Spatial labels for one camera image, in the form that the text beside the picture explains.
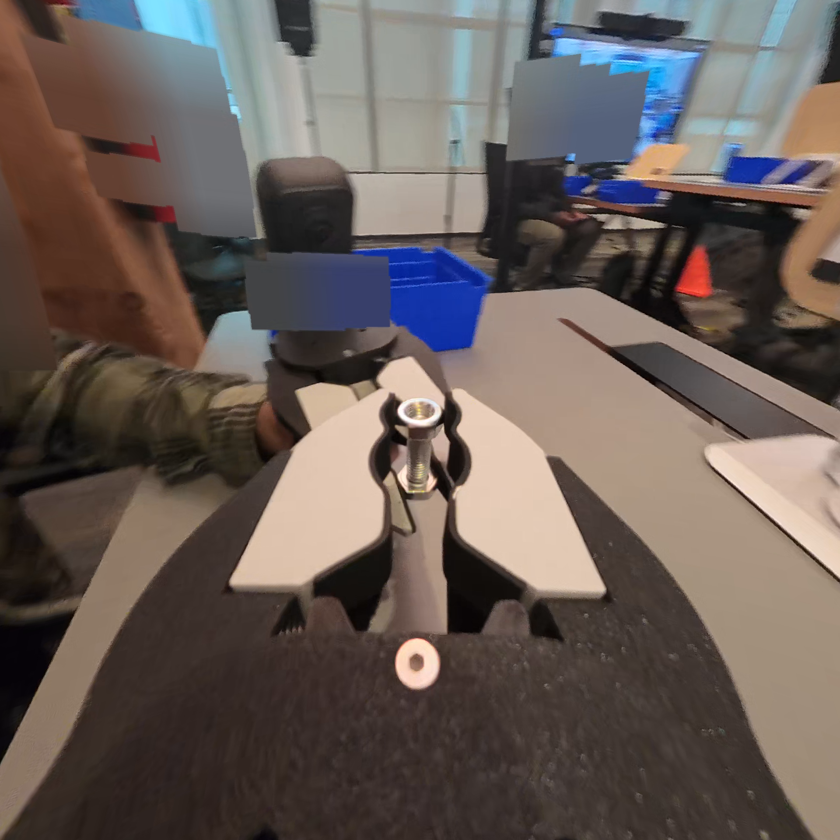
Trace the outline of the thick silver hex bolt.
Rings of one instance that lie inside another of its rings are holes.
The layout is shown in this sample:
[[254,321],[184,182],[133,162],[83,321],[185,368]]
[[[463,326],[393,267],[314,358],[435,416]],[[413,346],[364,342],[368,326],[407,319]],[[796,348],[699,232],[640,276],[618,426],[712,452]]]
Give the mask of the thick silver hex bolt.
[[431,428],[409,427],[407,429],[406,462],[396,477],[405,499],[425,500],[436,491],[433,440],[434,430]]

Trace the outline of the tan plywood chair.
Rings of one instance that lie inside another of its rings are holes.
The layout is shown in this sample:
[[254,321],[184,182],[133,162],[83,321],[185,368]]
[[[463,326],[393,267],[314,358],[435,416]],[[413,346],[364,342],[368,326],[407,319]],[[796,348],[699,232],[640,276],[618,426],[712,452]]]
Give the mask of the tan plywood chair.
[[800,223],[780,265],[783,289],[809,312],[839,321],[839,187]]

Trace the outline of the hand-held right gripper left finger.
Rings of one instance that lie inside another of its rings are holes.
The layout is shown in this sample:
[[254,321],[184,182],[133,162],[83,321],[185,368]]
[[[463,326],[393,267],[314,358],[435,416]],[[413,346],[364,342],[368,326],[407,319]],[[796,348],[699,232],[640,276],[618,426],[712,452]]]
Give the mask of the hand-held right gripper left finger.
[[228,580],[233,592],[379,594],[392,568],[392,403],[373,392],[294,447]]

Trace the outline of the person's left forearm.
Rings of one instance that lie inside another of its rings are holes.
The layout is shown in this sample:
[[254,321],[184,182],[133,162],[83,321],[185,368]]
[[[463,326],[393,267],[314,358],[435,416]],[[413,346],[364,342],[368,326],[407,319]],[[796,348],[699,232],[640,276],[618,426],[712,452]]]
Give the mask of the person's left forearm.
[[2,372],[2,468],[147,466],[171,484],[215,474],[237,487],[265,464],[257,437],[264,383],[65,331],[51,338],[53,371]]

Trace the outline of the black office chair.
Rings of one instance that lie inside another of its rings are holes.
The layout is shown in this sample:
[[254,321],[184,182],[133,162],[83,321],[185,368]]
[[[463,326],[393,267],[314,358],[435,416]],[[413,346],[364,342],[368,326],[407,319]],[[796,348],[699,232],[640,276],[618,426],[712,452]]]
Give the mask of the black office chair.
[[507,162],[504,143],[483,143],[486,185],[486,215],[478,235],[477,250],[497,262],[493,291],[513,291],[516,272],[527,258],[528,249],[518,241],[516,207],[511,190],[519,174],[518,165]]

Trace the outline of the black flat panel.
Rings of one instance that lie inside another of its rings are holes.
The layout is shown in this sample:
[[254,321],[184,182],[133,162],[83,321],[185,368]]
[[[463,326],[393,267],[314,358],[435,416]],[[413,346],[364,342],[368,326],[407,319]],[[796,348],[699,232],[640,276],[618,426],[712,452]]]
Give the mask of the black flat panel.
[[741,439],[829,433],[664,343],[612,347],[612,357],[655,385],[663,385]]

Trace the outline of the orange traffic cone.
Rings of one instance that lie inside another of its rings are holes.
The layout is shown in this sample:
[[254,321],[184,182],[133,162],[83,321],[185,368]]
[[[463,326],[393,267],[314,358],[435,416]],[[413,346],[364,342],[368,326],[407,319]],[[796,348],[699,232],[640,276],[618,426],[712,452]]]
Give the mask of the orange traffic cone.
[[698,299],[708,299],[713,294],[711,263],[704,245],[696,245],[692,249],[675,291],[680,295]]

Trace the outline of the silver hex nut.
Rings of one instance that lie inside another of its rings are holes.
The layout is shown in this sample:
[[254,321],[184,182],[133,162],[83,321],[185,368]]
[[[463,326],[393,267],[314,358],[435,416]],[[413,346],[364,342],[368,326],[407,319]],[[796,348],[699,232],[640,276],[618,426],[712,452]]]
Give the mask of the silver hex nut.
[[427,397],[409,398],[396,409],[396,425],[404,427],[410,435],[435,436],[443,418],[441,405]]

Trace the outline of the black hanging speaker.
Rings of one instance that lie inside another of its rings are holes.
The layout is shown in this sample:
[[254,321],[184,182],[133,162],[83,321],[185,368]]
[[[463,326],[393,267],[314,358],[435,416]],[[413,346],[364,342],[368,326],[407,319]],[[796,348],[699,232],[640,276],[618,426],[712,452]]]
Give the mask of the black hanging speaker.
[[312,1],[274,1],[281,43],[294,56],[309,58],[316,45]]

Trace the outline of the large display screen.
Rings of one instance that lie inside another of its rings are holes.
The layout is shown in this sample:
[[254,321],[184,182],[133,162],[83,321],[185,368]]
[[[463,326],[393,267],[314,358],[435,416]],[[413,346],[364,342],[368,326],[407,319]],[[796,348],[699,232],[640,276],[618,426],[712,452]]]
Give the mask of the large display screen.
[[554,24],[552,56],[581,56],[582,65],[608,65],[612,74],[647,72],[633,155],[651,144],[672,144],[710,41],[687,36],[687,21],[653,14],[601,12],[596,24]]

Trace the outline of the blue plastic divider bin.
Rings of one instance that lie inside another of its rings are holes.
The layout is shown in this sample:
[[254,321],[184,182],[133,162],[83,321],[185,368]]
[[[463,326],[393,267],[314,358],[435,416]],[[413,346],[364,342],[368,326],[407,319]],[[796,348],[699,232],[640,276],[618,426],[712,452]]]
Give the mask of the blue plastic divider bin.
[[433,351],[465,350],[492,279],[446,248],[364,248],[361,256],[385,257],[391,279],[391,318]]

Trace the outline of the white rounded base board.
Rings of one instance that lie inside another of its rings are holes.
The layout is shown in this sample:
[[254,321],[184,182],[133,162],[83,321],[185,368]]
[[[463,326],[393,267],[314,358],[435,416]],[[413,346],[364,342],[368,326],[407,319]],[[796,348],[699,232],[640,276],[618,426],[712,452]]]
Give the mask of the white rounded base board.
[[792,435],[710,444],[709,467],[835,579],[839,578],[839,443]]

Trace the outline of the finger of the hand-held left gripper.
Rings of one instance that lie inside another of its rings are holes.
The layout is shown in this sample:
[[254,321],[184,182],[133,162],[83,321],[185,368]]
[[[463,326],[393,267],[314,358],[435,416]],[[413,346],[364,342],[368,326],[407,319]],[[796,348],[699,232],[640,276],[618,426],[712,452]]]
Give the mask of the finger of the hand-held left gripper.
[[379,389],[394,397],[446,397],[446,385],[438,385],[414,357],[388,361],[375,377]]
[[[296,390],[296,397],[310,430],[322,425],[352,407],[354,404],[376,391],[373,382],[357,382],[351,385],[338,385],[318,382]],[[403,495],[397,485],[396,473],[391,470],[385,478],[384,486],[388,492],[392,507],[392,530],[403,536],[411,536],[416,526]]]

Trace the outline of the wooden background table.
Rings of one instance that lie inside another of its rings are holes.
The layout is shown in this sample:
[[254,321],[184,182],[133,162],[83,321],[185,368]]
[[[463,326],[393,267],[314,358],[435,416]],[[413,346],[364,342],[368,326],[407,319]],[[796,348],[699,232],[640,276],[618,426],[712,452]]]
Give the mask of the wooden background table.
[[792,211],[819,207],[830,193],[826,188],[729,183],[711,175],[647,178],[644,185],[665,193],[666,200],[654,204],[610,203],[590,193],[577,196],[575,201],[599,214],[661,224],[629,305],[673,329],[683,329],[689,323],[676,299],[676,289],[706,226],[723,224],[764,236],[781,234],[780,243],[784,245],[796,224]]

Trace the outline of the person's left hand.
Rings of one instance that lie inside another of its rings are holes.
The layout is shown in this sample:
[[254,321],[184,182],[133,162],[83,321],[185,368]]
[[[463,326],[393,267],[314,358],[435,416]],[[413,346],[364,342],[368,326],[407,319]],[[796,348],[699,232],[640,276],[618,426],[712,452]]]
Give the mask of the person's left hand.
[[267,462],[293,448],[297,438],[290,429],[279,420],[268,401],[261,403],[255,418],[255,441],[260,457]]

